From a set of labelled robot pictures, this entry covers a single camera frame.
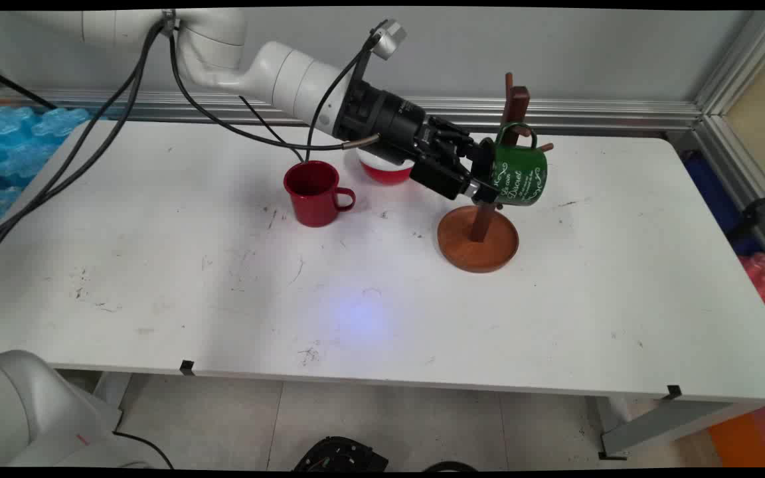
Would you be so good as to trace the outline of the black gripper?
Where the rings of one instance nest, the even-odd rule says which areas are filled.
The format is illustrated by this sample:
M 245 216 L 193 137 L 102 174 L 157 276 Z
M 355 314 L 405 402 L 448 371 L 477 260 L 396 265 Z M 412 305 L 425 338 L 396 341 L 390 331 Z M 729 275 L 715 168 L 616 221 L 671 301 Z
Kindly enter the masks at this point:
M 361 149 L 400 165 L 419 158 L 416 136 L 426 118 L 422 107 L 361 80 L 346 91 L 335 121 L 335 137 L 359 141 L 376 134 L 379 140 Z M 446 199 L 465 196 L 475 203 L 497 202 L 500 191 L 491 184 L 492 138 L 476 140 L 468 130 L 444 118 L 429 118 L 427 125 L 432 132 L 431 150 L 440 161 L 416 161 L 412 180 Z

